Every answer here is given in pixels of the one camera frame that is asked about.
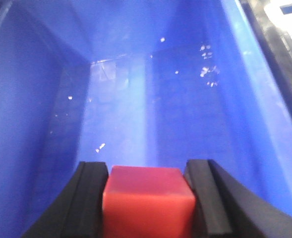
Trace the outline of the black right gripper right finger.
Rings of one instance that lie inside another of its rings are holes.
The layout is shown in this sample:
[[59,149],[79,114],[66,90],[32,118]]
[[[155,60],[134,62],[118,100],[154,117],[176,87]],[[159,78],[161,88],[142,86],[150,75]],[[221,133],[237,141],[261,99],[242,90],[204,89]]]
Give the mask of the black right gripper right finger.
[[194,238],[292,238],[292,217],[250,191],[214,160],[190,159]]

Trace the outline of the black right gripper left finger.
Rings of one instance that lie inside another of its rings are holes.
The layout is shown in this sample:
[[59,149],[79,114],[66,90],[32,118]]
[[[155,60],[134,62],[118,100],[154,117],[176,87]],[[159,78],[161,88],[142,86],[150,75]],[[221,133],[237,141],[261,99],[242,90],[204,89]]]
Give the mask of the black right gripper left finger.
[[24,238],[102,237],[102,197],[108,179],[104,162],[80,162],[72,178]]

